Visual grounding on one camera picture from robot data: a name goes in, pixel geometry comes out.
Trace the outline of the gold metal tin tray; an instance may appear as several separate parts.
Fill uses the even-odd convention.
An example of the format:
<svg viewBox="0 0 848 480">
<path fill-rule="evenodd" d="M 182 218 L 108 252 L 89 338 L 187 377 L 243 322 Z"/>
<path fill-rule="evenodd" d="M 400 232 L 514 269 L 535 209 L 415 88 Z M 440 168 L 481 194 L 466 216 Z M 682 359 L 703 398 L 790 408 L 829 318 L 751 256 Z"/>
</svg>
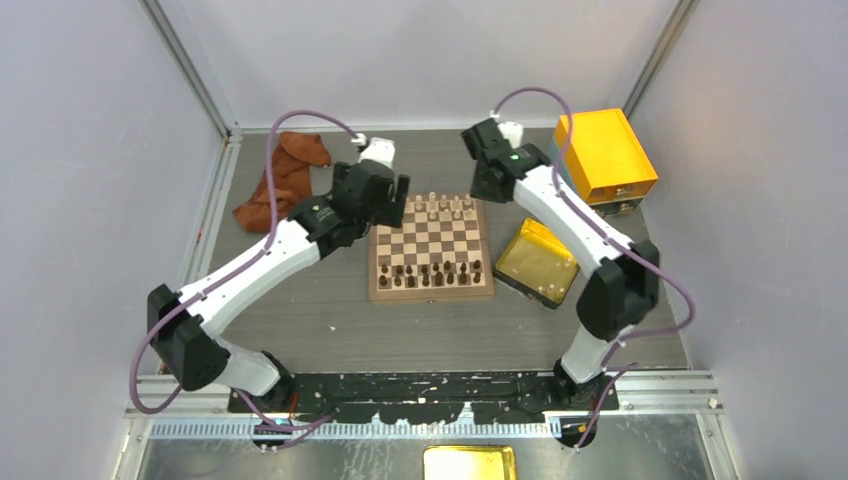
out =
<svg viewBox="0 0 848 480">
<path fill-rule="evenodd" d="M 556 310 L 579 272 L 576 257 L 553 232 L 526 218 L 495 263 L 493 276 L 528 300 Z"/>
</svg>

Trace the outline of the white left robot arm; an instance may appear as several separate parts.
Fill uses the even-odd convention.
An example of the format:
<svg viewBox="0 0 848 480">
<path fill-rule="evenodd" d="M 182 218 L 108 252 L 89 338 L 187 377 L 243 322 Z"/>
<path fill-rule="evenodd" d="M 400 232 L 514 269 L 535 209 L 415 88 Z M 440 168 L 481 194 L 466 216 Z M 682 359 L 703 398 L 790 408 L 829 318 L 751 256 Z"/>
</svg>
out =
<svg viewBox="0 0 848 480">
<path fill-rule="evenodd" d="M 226 341 L 224 331 L 276 285 L 351 246 L 371 226 L 400 226 L 409 186 L 409 176 L 374 160 L 339 163 L 330 190 L 298 203 L 259 243 L 178 291 L 154 289 L 148 296 L 151 345 L 181 389 L 219 384 L 252 395 L 269 413 L 285 409 L 292 397 L 289 372 L 269 353 Z"/>
</svg>

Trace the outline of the light wooden king piece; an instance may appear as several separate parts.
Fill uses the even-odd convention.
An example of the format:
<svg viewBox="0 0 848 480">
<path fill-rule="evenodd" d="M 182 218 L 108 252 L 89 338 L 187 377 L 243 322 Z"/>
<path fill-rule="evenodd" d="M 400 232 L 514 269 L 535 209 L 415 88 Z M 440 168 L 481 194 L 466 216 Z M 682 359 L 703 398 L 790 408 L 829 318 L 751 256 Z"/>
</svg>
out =
<svg viewBox="0 0 848 480">
<path fill-rule="evenodd" d="M 438 211 L 438 202 L 437 202 L 437 194 L 435 192 L 430 192 L 428 195 L 428 203 L 427 203 L 427 211 L 428 212 L 437 212 Z"/>
</svg>

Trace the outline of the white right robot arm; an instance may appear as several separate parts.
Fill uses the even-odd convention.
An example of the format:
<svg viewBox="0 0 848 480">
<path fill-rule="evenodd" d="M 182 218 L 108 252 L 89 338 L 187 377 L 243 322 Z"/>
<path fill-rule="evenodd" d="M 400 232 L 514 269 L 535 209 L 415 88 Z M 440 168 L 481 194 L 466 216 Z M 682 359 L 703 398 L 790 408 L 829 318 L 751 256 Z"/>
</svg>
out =
<svg viewBox="0 0 848 480">
<path fill-rule="evenodd" d="M 576 304 L 580 326 L 554 367 L 556 400 L 577 411 L 592 400 L 592 381 L 614 346 L 656 307 L 660 255 L 652 242 L 634 242 L 607 224 L 566 185 L 562 164 L 523 143 L 522 134 L 520 125 L 493 118 L 462 131 L 475 163 L 470 194 L 523 207 L 567 247 L 587 278 Z"/>
</svg>

